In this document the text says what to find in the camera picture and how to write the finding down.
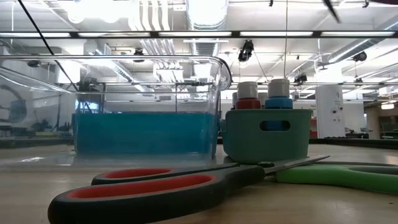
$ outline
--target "water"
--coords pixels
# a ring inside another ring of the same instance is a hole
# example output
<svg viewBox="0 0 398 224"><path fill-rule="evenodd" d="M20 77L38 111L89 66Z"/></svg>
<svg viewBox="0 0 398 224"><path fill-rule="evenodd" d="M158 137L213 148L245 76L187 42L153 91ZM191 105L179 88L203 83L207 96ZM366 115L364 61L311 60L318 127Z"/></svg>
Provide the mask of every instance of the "water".
<svg viewBox="0 0 398 224"><path fill-rule="evenodd" d="M74 114L77 154L210 154L218 123L209 113Z"/></svg>

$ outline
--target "green scissor handle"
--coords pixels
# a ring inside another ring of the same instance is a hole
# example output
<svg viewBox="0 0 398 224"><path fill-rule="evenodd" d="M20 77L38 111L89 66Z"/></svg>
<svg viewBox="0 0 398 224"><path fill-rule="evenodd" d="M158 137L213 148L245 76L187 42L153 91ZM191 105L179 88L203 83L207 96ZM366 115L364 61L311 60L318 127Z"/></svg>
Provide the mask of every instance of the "green scissor handle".
<svg viewBox="0 0 398 224"><path fill-rule="evenodd" d="M398 195L398 167L312 165L279 171L276 178L280 183L335 185Z"/></svg>

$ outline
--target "white cap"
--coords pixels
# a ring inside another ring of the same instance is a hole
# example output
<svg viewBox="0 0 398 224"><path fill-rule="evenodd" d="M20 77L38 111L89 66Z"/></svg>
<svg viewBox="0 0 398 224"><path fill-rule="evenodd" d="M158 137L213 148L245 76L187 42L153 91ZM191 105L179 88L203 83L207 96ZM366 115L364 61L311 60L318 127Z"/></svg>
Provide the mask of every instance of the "white cap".
<svg viewBox="0 0 398 224"><path fill-rule="evenodd" d="M267 98L268 98L268 93L259 93L259 100L261 101L262 106L265 105Z"/></svg>
<svg viewBox="0 0 398 224"><path fill-rule="evenodd" d="M290 82L285 78L273 79L268 84L268 97L272 96L286 96L289 97Z"/></svg>
<svg viewBox="0 0 398 224"><path fill-rule="evenodd" d="M238 83L238 99L243 98L257 98L257 83L256 82L241 82Z"/></svg>
<svg viewBox="0 0 398 224"><path fill-rule="evenodd" d="M235 106L237 100L238 100L238 92L232 93L232 106Z"/></svg>

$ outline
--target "wire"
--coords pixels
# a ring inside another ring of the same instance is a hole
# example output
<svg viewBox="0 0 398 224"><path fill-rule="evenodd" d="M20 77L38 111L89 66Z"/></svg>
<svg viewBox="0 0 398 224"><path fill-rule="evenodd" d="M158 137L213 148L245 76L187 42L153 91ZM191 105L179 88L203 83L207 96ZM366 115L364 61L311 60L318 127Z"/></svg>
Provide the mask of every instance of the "wire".
<svg viewBox="0 0 398 224"><path fill-rule="evenodd" d="M286 0L286 27L285 27L285 55L284 55L284 78L286 78L286 54L287 54L287 11L288 11L288 5L289 0Z"/></svg>
<svg viewBox="0 0 398 224"><path fill-rule="evenodd" d="M264 72L264 69L262 69L262 66L261 66L260 60L259 60L259 58L257 57L257 54L256 54L256 52L255 52L255 51L253 51L253 53L254 53L254 56L256 56L256 59L257 59L257 62L258 62L258 64L259 64L260 68L261 68L262 74L263 74L263 75L264 75L264 77L266 78L266 82L268 82L267 75L266 75L266 73Z"/></svg>
<svg viewBox="0 0 398 224"><path fill-rule="evenodd" d="M29 18L30 22L32 23L32 25L35 27L35 30L39 33L40 38L43 40L43 43L45 45L45 47L49 50L51 55L55 55L54 52L52 51L51 47L49 46L49 43L47 43L46 39L43 36L43 33L40 31L39 27L37 26L36 22L33 20L32 16L30 15L30 13L28 12L28 10L26 9L24 3L22 2L22 0L18 0L19 4L21 5L22 9L24 10L26 16ZM69 79L70 83L72 84L72 86L74 87L74 89L76 91L79 91L77 86L72 82L72 79L68 76L67 72L65 71L65 69L62 67L61 63L58 60L55 60L55 63L60 67L60 70L65 74L65 76Z"/></svg>

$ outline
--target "teal basket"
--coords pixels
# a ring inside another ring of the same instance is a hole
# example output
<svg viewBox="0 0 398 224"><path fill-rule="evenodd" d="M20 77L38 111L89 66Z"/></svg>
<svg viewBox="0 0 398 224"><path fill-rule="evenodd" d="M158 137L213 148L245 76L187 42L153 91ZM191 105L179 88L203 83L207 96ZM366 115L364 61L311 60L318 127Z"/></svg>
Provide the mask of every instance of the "teal basket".
<svg viewBox="0 0 398 224"><path fill-rule="evenodd" d="M229 111L221 125L224 151L245 164L303 159L308 152L311 115L312 110L295 109ZM283 128L273 131L279 124Z"/></svg>

